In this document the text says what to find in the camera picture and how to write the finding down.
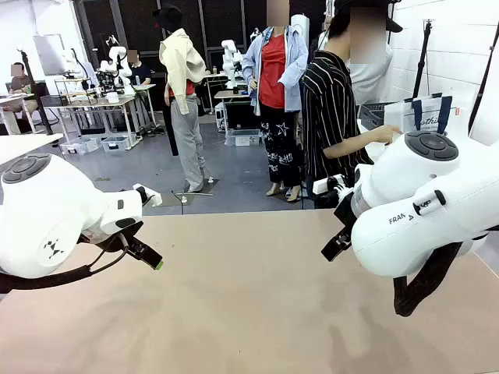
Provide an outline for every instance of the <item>cream jacket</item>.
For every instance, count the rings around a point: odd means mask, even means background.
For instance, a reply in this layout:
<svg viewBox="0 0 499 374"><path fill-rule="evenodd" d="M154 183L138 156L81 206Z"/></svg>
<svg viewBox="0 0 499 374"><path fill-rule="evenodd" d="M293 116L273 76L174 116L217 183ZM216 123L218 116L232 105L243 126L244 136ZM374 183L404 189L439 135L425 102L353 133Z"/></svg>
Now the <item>cream jacket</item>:
<svg viewBox="0 0 499 374"><path fill-rule="evenodd" d="M168 70L168 84L183 115L189 114L186 102L187 80L200 83L206 72L203 58L196 51L193 42L184 29L178 29L161 42L159 59Z"/></svg>

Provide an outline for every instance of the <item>man in striped shirt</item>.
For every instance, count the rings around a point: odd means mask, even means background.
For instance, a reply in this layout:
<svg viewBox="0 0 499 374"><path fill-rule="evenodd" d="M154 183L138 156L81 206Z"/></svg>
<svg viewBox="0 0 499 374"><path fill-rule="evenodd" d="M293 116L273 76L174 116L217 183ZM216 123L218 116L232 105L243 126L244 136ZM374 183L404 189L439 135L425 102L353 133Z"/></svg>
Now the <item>man in striped shirt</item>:
<svg viewBox="0 0 499 374"><path fill-rule="evenodd" d="M360 134L350 71L345 63L361 55L370 35L379 35L387 19L388 0L336 0L329 40L318 51L303 76L304 143L307 190L313 182L333 175L345 176L347 186L355 183L358 164L372 164L365 146L372 142L391 143L397 128L389 125Z"/></svg>

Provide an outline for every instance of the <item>light blue shirt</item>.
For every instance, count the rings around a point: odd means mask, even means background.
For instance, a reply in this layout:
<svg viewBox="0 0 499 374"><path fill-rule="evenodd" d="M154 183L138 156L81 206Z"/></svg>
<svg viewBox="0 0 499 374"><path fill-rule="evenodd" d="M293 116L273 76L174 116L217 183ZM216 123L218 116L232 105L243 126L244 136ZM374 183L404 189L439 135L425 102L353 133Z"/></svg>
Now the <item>light blue shirt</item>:
<svg viewBox="0 0 499 374"><path fill-rule="evenodd" d="M242 76L248 83L248 92L252 97L251 104L255 107L255 115L260 116L260 75L262 72L262 49L268 44L272 36L273 27L268 27L249 46L242 60ZM309 57L305 40L298 30L292 26L285 30L286 69L278 82L285 87L285 111L301 111L302 98L299 89L299 80L306 69ZM258 82L257 90L251 90L252 80Z"/></svg>

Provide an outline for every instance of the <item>white wall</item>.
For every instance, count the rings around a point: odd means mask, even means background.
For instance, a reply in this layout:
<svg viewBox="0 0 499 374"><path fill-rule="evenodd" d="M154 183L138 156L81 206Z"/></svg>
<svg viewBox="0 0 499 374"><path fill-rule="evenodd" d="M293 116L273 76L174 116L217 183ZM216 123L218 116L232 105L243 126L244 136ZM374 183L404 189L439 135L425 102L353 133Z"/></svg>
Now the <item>white wall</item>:
<svg viewBox="0 0 499 374"><path fill-rule="evenodd" d="M69 0L33 0L36 22L28 0L0 0L0 92L10 82L10 65L21 62L17 49L23 49L30 60L35 80L45 80L51 94L57 94L54 79L45 77L34 46L34 35L61 34L65 48L75 48L78 58L87 61L73 4Z"/></svg>
<svg viewBox="0 0 499 374"><path fill-rule="evenodd" d="M395 6L394 19L404 30L391 36L394 56L382 100L399 101L412 96L423 45L424 20L433 19L428 61L419 95L438 92L462 94L469 96L472 106L497 29L499 0L402 0ZM484 98L480 110L481 122L490 117L488 113L492 103L496 105L499 101L498 76L499 61L490 74L488 86L494 85L495 90L487 93L487 99ZM496 139L499 139L499 122L495 118Z"/></svg>

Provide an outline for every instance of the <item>hand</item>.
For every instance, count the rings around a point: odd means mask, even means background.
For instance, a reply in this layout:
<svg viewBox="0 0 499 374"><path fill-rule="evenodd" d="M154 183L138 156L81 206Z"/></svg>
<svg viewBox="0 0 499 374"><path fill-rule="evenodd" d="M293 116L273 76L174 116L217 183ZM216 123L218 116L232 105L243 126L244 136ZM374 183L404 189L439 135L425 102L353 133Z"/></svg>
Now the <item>hand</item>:
<svg viewBox="0 0 499 374"><path fill-rule="evenodd" d="M393 135L402 134L402 132L395 126L382 125L377 129L371 130L371 134L373 136L373 142L389 145L393 142Z"/></svg>

